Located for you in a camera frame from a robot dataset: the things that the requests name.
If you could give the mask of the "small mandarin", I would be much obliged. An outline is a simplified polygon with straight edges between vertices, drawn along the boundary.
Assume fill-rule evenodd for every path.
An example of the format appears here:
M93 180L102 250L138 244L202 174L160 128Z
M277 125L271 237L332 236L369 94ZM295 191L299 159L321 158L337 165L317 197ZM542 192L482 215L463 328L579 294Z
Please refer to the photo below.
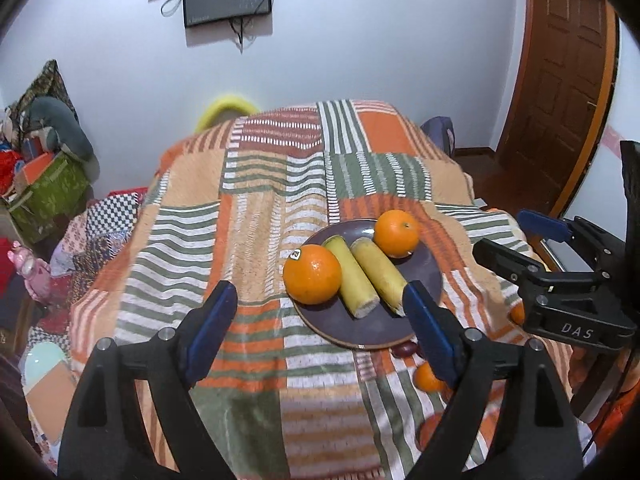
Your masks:
M525 321L525 310L524 310L523 304L521 302L516 304L510 310L509 315L510 315L511 320L515 324L518 324L519 326L522 326L524 324L524 321Z
M413 383L419 390L426 393L442 392L446 388L446 382L438 379L430 364L423 362L413 373Z

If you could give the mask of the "red tomato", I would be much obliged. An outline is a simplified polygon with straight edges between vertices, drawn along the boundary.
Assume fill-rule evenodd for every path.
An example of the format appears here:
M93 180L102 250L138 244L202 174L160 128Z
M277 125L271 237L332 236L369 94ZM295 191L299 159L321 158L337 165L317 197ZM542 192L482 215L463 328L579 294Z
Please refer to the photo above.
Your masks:
M441 420L442 413L431 414L424 420L416 437L416 445L421 452L426 449Z

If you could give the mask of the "yellow corn cob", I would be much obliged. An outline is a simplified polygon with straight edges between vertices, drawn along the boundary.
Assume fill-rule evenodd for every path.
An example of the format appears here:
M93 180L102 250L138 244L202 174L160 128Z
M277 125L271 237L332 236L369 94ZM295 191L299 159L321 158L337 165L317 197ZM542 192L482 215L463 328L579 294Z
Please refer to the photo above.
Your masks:
M408 282L390 258L369 237L355 240L350 251L386 306L394 315L405 316L402 297Z
M365 318L379 303L380 297L350 251L343 237L330 236L322 244L341 266L342 301L353 318Z

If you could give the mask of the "large orange with sticker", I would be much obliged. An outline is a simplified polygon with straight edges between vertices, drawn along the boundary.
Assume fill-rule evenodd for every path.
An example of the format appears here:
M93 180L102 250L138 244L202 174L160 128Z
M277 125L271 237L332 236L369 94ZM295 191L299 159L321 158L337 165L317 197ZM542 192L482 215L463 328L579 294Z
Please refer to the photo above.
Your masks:
M341 266L326 248L309 244L286 258L282 272L285 290L293 300L307 306L332 299L342 284Z

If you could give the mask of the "white wardrobe heart decals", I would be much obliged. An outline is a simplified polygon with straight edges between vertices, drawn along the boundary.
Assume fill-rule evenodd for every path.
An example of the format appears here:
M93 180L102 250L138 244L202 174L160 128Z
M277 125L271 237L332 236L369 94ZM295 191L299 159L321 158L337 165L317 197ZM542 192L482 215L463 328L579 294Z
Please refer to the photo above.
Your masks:
M620 45L615 88L605 129L596 154L567 217L586 218L614 234L625 238L627 202L620 158L621 140L639 140L639 45L623 21L620 25Z

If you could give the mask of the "orange paper notebook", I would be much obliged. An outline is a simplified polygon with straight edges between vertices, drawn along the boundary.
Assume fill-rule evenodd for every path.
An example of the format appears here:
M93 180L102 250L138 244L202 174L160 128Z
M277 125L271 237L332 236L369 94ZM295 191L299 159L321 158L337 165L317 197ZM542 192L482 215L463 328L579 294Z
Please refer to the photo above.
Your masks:
M60 361L26 394L35 423L50 443L57 444L61 441L75 389L74 374L64 361Z

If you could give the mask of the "mint green round lid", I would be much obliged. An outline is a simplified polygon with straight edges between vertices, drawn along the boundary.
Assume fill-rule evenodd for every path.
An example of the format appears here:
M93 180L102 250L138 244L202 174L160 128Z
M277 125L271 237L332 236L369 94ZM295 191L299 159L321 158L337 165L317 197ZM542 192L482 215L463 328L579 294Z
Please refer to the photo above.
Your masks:
M53 342L43 341L35 344L24 359L23 382L27 389L32 388L41 378L53 370L58 363L66 364L63 350Z

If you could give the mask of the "blue grey backpack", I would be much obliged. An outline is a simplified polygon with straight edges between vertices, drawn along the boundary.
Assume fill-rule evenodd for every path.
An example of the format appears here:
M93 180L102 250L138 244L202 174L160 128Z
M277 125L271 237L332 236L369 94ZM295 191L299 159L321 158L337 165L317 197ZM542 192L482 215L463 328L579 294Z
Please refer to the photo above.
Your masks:
M454 156L456 137L454 136L454 125L450 117L432 117L421 125L421 130L447 156Z

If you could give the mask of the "brown wooden door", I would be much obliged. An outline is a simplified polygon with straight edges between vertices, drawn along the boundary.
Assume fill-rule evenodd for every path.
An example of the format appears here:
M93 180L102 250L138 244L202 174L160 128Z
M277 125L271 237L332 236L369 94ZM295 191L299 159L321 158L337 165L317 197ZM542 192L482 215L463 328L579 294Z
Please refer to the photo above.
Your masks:
M557 217L585 177L610 104L618 46L608 0L526 0L523 50L498 145L504 209Z

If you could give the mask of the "pink rabbit toy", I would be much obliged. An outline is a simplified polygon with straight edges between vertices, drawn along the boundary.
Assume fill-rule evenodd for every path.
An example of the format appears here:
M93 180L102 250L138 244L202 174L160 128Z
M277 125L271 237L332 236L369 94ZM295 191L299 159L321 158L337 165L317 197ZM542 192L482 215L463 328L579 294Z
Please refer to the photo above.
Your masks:
M29 296L40 304L46 304L51 298L50 266L17 240L8 250L8 258L24 280Z

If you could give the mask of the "checkered quilt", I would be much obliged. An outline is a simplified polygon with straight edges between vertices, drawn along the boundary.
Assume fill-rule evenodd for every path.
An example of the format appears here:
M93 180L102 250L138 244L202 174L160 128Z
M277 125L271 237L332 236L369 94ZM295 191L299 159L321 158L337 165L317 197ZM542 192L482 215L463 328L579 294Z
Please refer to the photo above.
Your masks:
M145 191L116 192L70 220L50 259L53 303L68 309L127 244Z

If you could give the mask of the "striped patchwork blanket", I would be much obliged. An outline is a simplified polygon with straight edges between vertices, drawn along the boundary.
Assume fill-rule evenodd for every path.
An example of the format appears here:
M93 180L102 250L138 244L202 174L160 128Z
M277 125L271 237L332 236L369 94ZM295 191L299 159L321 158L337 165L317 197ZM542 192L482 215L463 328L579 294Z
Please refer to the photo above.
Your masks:
M107 206L64 245L79 281L70 307L75 373L103 337L149 340L198 308L219 281L239 307L206 377L198 414L243 479L401 479L444 408L414 382L411 352L347 350L311 330L300 304L335 298L341 255L329 226L405 211L442 274L440 303L465 326L520 344L515 287L480 268L488 238L521 254L514 219L474 204L470 178L413 122L381 101L336 100L232 120L168 150L125 244L89 271Z

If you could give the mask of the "orange cardboard box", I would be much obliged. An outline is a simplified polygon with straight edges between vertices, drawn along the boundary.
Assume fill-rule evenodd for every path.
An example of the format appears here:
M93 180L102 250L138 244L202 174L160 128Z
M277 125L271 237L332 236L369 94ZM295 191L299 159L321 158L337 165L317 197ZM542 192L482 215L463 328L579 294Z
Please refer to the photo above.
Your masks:
M51 165L53 159L53 153L43 153L21 166L13 181L15 191L21 193L29 185L32 185L42 175L43 171Z

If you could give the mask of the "grey plush toy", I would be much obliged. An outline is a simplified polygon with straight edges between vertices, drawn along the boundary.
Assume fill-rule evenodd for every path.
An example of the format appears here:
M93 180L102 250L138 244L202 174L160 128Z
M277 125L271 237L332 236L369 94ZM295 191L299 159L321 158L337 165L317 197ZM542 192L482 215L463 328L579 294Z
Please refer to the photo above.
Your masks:
M78 162L90 162L93 148L74 113L61 100L38 96L27 107L23 126L35 133L46 152L63 152Z

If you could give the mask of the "patterned dark cushion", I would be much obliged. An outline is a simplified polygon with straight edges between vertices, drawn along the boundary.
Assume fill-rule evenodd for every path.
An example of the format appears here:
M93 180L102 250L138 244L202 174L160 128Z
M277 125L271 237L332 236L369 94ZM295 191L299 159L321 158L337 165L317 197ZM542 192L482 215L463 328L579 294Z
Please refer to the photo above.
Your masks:
M25 90L21 97L9 106L9 116L14 122L32 104L38 96L52 96L52 98L62 101L78 118L73 102L67 93L64 79L58 69L58 62L49 60L44 63L39 75L32 84Z

